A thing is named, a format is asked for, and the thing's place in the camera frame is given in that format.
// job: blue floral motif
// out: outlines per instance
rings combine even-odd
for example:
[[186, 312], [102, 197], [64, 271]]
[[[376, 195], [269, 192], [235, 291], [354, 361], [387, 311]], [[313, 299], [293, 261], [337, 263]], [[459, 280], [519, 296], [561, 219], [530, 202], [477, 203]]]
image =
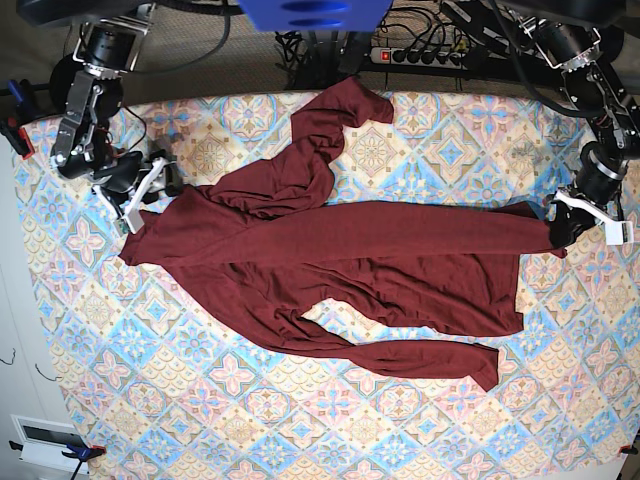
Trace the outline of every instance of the blue floral motif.
[[196, 442], [195, 453], [205, 463], [226, 468], [239, 456], [239, 452], [228, 442], [220, 439], [210, 430], [206, 430]]
[[393, 434], [373, 448], [375, 461], [381, 466], [398, 469], [418, 455], [418, 444], [406, 433]]
[[318, 465], [332, 470], [342, 470], [355, 460], [357, 452], [337, 435], [329, 435], [312, 450]]
[[45, 178], [31, 200], [31, 207], [39, 225], [47, 228], [53, 235], [61, 235], [71, 221], [73, 202], [60, 187]]
[[168, 466], [182, 453], [182, 445], [161, 429], [151, 429], [138, 442], [140, 450], [157, 462]]
[[123, 318], [109, 339], [111, 348], [136, 366], [143, 365], [159, 347], [156, 335], [135, 318]]
[[60, 341], [81, 362], [91, 363], [102, 346], [102, 340], [91, 327], [68, 314], [57, 330]]
[[280, 435], [269, 435], [251, 447], [251, 454], [264, 469], [277, 473], [296, 459], [296, 449]]

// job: tile pattern fabric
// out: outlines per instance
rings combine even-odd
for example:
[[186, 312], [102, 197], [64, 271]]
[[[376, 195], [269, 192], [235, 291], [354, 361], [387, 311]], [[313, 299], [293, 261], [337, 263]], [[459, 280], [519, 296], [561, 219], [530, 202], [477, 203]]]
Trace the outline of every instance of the tile pattern fabric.
[[[280, 151], [291, 113], [314, 95], [136, 110], [151, 139], [173, 142], [186, 181], [209, 184]], [[345, 130], [331, 203], [541, 204], [570, 180], [592, 138], [584, 122], [527, 100], [385, 95], [394, 123]], [[53, 120], [28, 127], [37, 153], [14, 158], [16, 193], [60, 389], [79, 432], [107, 447], [94, 478], [506, 480], [609, 462], [640, 427], [637, 244], [607, 247], [595, 228], [566, 259], [522, 256], [525, 330], [510, 337], [389, 329], [331, 299], [308, 312], [354, 343], [455, 338], [500, 349], [500, 384], [489, 393], [470, 378], [382, 377], [345, 360], [261, 349], [163, 269], [126, 267], [123, 239], [89, 185], [51, 170], [56, 130]], [[134, 118], [114, 119], [115, 145], [141, 133]], [[639, 167], [623, 200], [636, 229]]]

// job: red garment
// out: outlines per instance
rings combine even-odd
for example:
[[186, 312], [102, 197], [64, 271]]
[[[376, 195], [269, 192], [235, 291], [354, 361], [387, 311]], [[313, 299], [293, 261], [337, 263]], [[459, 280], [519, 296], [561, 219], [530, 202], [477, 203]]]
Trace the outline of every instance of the red garment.
[[292, 143], [271, 160], [188, 187], [129, 235], [128, 265], [154, 263], [219, 321], [269, 350], [348, 358], [381, 375], [498, 383], [498, 351], [396, 340], [353, 345], [302, 314], [334, 298], [390, 327], [500, 336], [514, 310], [520, 253], [551, 250], [524, 205], [496, 212], [407, 203], [322, 206], [344, 148], [342, 127], [390, 123], [393, 107], [354, 78], [291, 117]]

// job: pink floral motif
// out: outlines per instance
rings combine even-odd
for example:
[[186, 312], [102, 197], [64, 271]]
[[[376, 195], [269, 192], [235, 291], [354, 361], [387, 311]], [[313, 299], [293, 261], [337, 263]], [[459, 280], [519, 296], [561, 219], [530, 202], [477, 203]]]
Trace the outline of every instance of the pink floral motif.
[[458, 467], [458, 472], [465, 475], [467, 480], [477, 480], [482, 472], [486, 472], [493, 468], [493, 463], [485, 460], [484, 453], [478, 452], [469, 463], [464, 463]]
[[94, 372], [107, 379], [109, 385], [119, 390], [122, 387], [122, 379], [131, 374], [131, 370], [123, 363], [118, 363], [115, 355], [110, 350], [102, 354], [102, 362], [93, 367]]
[[102, 250], [107, 242], [102, 235], [91, 231], [91, 225], [84, 217], [78, 219], [73, 230], [67, 237], [67, 247], [79, 252], [85, 265], [93, 266], [96, 262], [96, 252]]
[[238, 358], [232, 353], [227, 353], [221, 359], [216, 360], [209, 376], [234, 397], [245, 392], [256, 379], [251, 370], [240, 366]]
[[560, 451], [556, 453], [556, 458], [560, 460], [560, 463], [562, 463], [564, 468], [569, 468], [576, 458], [580, 458], [582, 455], [587, 453], [587, 449], [580, 443], [580, 439], [576, 438], [569, 445], [561, 448]]
[[618, 352], [613, 349], [613, 341], [611, 338], [607, 338], [602, 342], [597, 352], [587, 357], [587, 365], [593, 367], [593, 373], [599, 377], [607, 369], [607, 365], [615, 362], [617, 359]]
[[264, 473], [254, 470], [251, 462], [247, 460], [242, 460], [238, 467], [231, 470], [227, 476], [231, 480], [265, 480], [267, 478]]
[[384, 474], [372, 467], [369, 460], [362, 460], [354, 471], [343, 475], [346, 480], [380, 480]]
[[158, 467], [148, 463], [140, 452], [133, 452], [131, 460], [124, 464], [125, 468], [135, 473], [140, 480], [154, 478], [158, 473]]

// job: electrical cord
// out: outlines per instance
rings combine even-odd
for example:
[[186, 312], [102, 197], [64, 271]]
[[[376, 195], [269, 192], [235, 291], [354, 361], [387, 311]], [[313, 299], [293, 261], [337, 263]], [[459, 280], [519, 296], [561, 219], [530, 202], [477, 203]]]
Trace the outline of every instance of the electrical cord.
[[518, 42], [518, 40], [516, 40], [515, 35], [513, 35], [513, 32], [509, 29], [509, 26], [505, 22], [504, 17], [500, 13], [500, 8], [498, 8], [498, 4], [496, 3], [496, 0], [487, 0], [487, 1], [489, 2], [489, 5], [493, 9], [493, 13], [496, 16], [496, 20], [498, 20], [498, 23], [500, 24], [500, 28], [504, 32], [505, 37], [507, 38], [509, 43], [513, 45], [516, 51], [521, 53], [522, 47], [520, 46], [520, 43]]
[[527, 75], [522, 68], [522, 64], [520, 63], [520, 58], [518, 57], [518, 52], [514, 46], [509, 42], [509, 54], [511, 55], [511, 60], [513, 61], [513, 66], [516, 69], [516, 73], [522, 82], [522, 85], [527, 89], [529, 94], [538, 102], [543, 104], [545, 107], [549, 107], [551, 110], [555, 110], [556, 112], [572, 118], [593, 118], [600, 117], [603, 113], [605, 113], [604, 108], [599, 108], [595, 110], [573, 110], [570, 108], [563, 107], [559, 103], [551, 100], [549, 97], [541, 94], [529, 81]]
[[62, 58], [67, 56], [67, 48], [69, 47], [69, 40], [71, 40], [71, 34], [73, 33], [73, 25], [69, 27], [69, 31], [67, 32], [67, 36], [64, 39], [64, 44], [62, 45]]
[[[228, 6], [228, 2], [227, 0], [223, 0], [223, 6]], [[164, 68], [164, 69], [160, 69], [160, 70], [131, 70], [127, 73], [129, 74], [135, 74], [135, 75], [149, 75], [149, 76], [154, 76], [154, 75], [166, 75], [166, 74], [170, 74], [170, 73], [177, 73], [177, 72], [181, 72], [182, 70], [186, 70], [188, 68], [191, 68], [192, 66], [206, 60], [207, 58], [211, 57], [212, 55], [218, 53], [218, 51], [220, 51], [222, 49], [222, 47], [224, 47], [224, 45], [227, 43], [227, 40], [229, 39], [229, 35], [231, 33], [231, 16], [232, 14], [228, 14], [228, 15], [224, 15], [224, 29], [222, 32], [222, 37], [220, 38], [220, 40], [218, 41], [218, 43], [216, 44], [215, 47], [213, 47], [211, 50], [209, 50], [208, 52], [206, 52], [205, 54], [199, 56], [198, 58], [195, 58], [189, 62], [180, 64], [180, 65], [176, 65], [174, 67], [169, 67], [169, 68]], [[80, 32], [79, 32], [79, 37], [80, 37], [80, 45], [82, 46], [82, 49], [84, 50], [85, 54], [88, 54], [91, 58], [93, 58], [94, 60], [100, 62], [100, 63], [106, 63], [104, 60], [102, 60], [100, 57], [98, 57], [96, 54], [94, 54], [93, 52], [91, 52], [87, 46], [87, 42], [86, 42], [86, 36], [85, 36], [85, 32], [84, 32], [84, 25], [80, 25]]]
[[180, 10], [182, 12], [198, 13], [201, 15], [235, 16], [244, 15], [244, 11], [237, 5], [208, 5], [185, 0], [156, 0], [163, 7]]
[[211, 57], [212, 55], [215, 55], [216, 53], [218, 53], [218, 51], [220, 51], [220, 49], [222, 49], [222, 47], [224, 47], [225, 43], [227, 43], [227, 40], [229, 39], [229, 34], [230, 33], [231, 33], [231, 17], [229, 17], [229, 15], [226, 15], [224, 17], [224, 30], [222, 32], [222, 37], [220, 38], [220, 40], [218, 41], [216, 46], [213, 47], [211, 50], [209, 50], [204, 55], [201, 55], [198, 58], [195, 58], [195, 59], [191, 60], [190, 62], [183, 63], [181, 65], [176, 65], [175, 67], [169, 67], [169, 68], [165, 68], [165, 69], [161, 69], [161, 70], [132, 70], [129, 73], [132, 73], [132, 74], [135, 74], [135, 75], [166, 75], [168, 73], [181, 72], [182, 70], [186, 70], [188, 68], [191, 68], [194, 65], [196, 65], [196, 64], [206, 60], [207, 58]]
[[520, 63], [520, 57], [518, 56], [518, 53], [521, 51], [519, 50], [519, 48], [521, 47], [517, 44], [512, 32], [509, 31], [509, 28], [504, 22], [504, 17], [500, 14], [500, 9], [498, 8], [496, 1], [495, 0], [487, 0], [487, 1], [491, 5], [491, 8], [493, 9], [493, 13], [495, 14], [496, 19], [500, 24], [500, 28], [502, 28], [504, 35], [508, 40], [509, 55], [511, 56], [511, 61], [513, 62], [513, 66], [516, 70], [516, 73], [518, 74], [518, 78], [520, 78], [520, 82], [522, 82], [522, 85], [524, 85], [524, 87], [527, 89], [529, 94], [535, 100], [543, 104], [545, 107], [548, 107], [551, 110], [555, 110], [556, 112], [566, 117], [593, 118], [593, 117], [600, 117], [603, 113], [605, 113], [603, 108], [594, 109], [594, 110], [574, 110], [574, 109], [566, 108], [560, 105], [559, 103], [551, 100], [549, 97], [540, 93], [529, 81], [529, 79], [527, 78], [527, 74], [524, 71], [524, 68], [522, 68], [522, 63]]

